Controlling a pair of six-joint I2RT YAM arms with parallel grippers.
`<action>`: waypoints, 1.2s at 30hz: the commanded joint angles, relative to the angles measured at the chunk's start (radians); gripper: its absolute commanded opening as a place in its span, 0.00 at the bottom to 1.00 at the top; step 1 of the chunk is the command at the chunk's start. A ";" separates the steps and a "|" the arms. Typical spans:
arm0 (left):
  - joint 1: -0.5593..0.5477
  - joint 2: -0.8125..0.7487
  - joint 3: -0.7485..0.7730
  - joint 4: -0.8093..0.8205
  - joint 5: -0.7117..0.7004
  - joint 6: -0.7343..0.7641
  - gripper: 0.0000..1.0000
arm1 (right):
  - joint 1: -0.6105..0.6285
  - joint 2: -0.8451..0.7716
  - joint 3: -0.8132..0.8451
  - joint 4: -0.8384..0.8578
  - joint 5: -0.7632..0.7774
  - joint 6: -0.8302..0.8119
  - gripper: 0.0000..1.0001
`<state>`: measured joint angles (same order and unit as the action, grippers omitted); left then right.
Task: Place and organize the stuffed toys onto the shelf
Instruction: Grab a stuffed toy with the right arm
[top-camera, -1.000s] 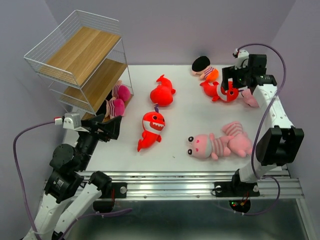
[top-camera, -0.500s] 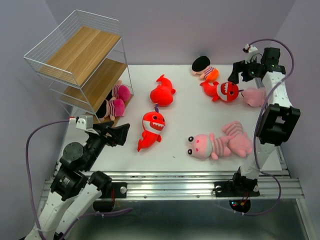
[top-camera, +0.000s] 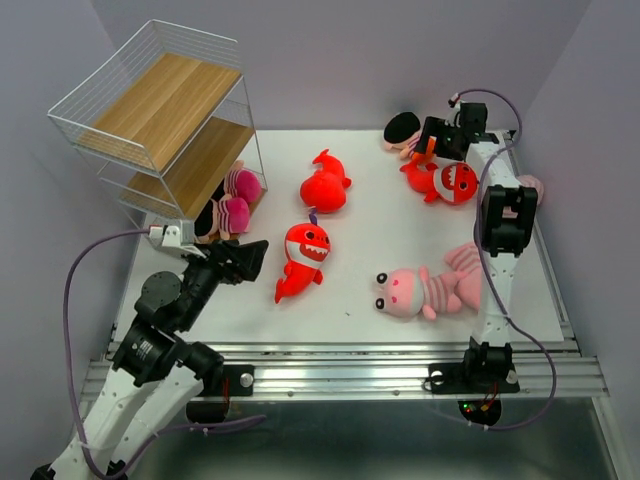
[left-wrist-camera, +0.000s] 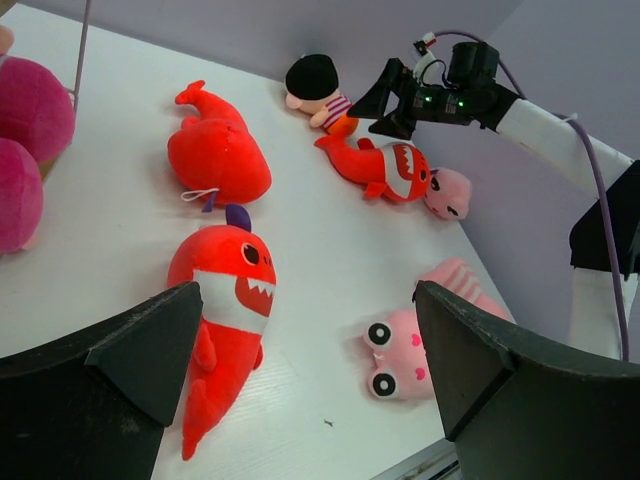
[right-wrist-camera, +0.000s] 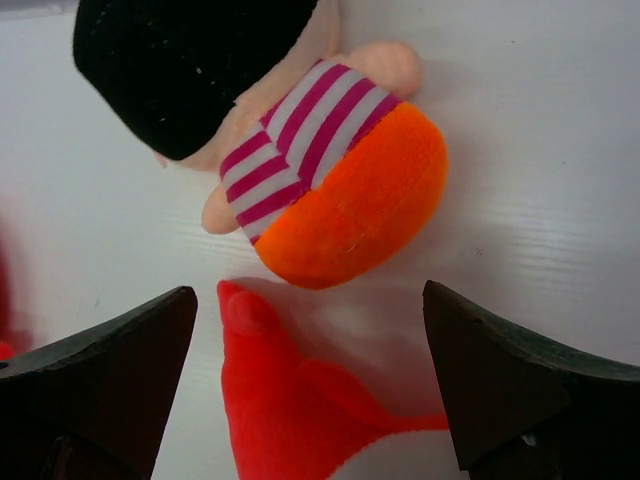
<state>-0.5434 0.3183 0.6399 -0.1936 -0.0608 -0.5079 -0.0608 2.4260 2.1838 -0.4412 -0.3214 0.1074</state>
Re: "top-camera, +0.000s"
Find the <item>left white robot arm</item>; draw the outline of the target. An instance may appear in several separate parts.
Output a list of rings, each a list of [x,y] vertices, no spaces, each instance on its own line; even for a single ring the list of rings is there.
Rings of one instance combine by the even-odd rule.
[[[218,240],[187,248],[182,273],[159,271],[142,284],[135,317],[116,350],[91,410],[71,407],[76,433],[35,479],[125,479],[147,448],[175,432],[171,421],[198,394],[225,388],[224,358],[191,329],[221,284],[255,281],[269,243]]]

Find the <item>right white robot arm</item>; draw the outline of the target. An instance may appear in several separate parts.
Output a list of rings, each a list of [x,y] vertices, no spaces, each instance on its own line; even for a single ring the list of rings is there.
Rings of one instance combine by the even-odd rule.
[[[538,195],[511,170],[509,148],[489,138],[484,103],[465,102],[455,95],[449,107],[445,119],[425,118],[414,152],[455,160],[478,175],[473,240],[482,287],[469,349],[504,352],[510,344],[508,305],[515,267],[531,240]]]

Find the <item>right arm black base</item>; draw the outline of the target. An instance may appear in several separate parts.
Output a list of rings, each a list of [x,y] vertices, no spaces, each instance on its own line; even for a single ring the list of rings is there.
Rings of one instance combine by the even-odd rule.
[[[502,414],[500,394],[520,392],[509,343],[491,346],[474,338],[457,362],[439,362],[428,366],[422,388],[434,395],[459,397],[463,418],[486,429],[494,427]]]

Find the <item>boy doll pink hat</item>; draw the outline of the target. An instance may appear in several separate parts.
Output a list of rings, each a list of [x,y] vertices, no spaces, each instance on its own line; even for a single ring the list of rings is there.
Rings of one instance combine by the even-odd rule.
[[[255,173],[244,167],[242,160],[236,160],[225,175],[223,191],[227,195],[243,199],[251,204],[259,199],[262,185]]]
[[[249,231],[250,218],[249,204],[243,198],[225,194],[218,201],[210,199],[194,222],[195,238],[198,243],[208,243],[214,235],[229,240]]]

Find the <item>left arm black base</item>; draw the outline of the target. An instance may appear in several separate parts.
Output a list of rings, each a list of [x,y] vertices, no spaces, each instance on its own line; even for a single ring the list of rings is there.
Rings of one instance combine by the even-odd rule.
[[[253,395],[255,366],[225,364],[214,379],[188,402],[185,415],[191,423],[220,423],[230,416],[231,400]]]

